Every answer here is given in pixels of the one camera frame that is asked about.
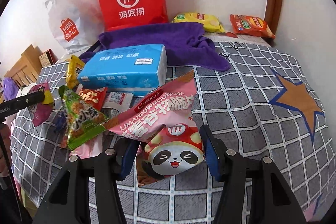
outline silver screw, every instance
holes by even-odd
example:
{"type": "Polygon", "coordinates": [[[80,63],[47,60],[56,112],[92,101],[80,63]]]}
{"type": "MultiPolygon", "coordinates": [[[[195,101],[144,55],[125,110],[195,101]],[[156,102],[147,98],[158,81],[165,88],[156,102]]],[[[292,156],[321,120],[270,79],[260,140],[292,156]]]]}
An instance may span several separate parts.
{"type": "Polygon", "coordinates": [[[266,164],[270,164],[270,163],[272,162],[272,159],[269,158],[269,157],[264,157],[262,160],[263,160],[264,163],[266,163],[266,164]]]}
{"type": "Polygon", "coordinates": [[[236,154],[236,151],[234,151],[233,149],[228,149],[226,151],[226,153],[229,155],[229,156],[234,156],[236,154]]]}
{"type": "Polygon", "coordinates": [[[113,148],[109,148],[105,150],[105,154],[106,155],[113,155],[115,152],[115,150],[113,148]]]}
{"type": "Polygon", "coordinates": [[[77,156],[77,155],[72,155],[72,156],[70,156],[69,161],[74,162],[74,161],[76,161],[77,159],[78,159],[78,156],[77,156]]]}

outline white plastic bag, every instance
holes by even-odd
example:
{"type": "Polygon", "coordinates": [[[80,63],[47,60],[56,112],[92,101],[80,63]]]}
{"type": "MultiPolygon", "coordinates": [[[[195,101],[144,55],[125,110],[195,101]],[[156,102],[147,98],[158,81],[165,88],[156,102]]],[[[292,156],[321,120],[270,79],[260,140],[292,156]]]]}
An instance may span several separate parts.
{"type": "Polygon", "coordinates": [[[67,54],[93,45],[104,31],[101,11],[93,0],[45,0],[50,30],[67,54]]]}

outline purple snack bag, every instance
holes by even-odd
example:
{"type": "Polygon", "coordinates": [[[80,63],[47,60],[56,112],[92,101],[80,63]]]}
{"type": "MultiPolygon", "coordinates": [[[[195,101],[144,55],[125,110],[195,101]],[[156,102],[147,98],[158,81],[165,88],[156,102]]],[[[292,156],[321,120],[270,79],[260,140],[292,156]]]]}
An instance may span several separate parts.
{"type": "MultiPolygon", "coordinates": [[[[40,90],[42,90],[45,95],[47,93],[51,95],[48,82],[40,83],[33,86],[29,91],[29,93],[33,93],[40,90]]],[[[49,118],[51,112],[53,111],[53,103],[43,104],[43,102],[28,107],[31,121],[33,122],[33,125],[35,127],[39,126],[40,124],[43,124],[43,122],[45,122],[49,118]]]]}

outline orange star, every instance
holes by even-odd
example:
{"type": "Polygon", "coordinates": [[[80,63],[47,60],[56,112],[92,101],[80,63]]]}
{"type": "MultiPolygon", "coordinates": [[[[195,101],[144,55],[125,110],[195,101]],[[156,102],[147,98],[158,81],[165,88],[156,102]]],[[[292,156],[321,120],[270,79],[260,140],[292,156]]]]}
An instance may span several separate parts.
{"type": "Polygon", "coordinates": [[[301,81],[293,83],[273,71],[281,85],[284,87],[272,100],[271,105],[278,105],[289,110],[296,110],[302,114],[312,142],[314,141],[316,115],[324,116],[322,109],[314,98],[308,93],[305,84],[301,81]]]}

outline blue tissue package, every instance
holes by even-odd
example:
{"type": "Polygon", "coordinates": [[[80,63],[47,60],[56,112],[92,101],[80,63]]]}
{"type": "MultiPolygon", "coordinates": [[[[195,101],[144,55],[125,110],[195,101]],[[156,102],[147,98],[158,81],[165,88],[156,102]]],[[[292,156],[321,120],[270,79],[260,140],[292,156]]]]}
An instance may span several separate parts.
{"type": "Polygon", "coordinates": [[[84,89],[108,87],[108,91],[144,96],[165,84],[166,73],[165,46],[147,44],[96,53],[78,75],[78,81],[84,89]]]}

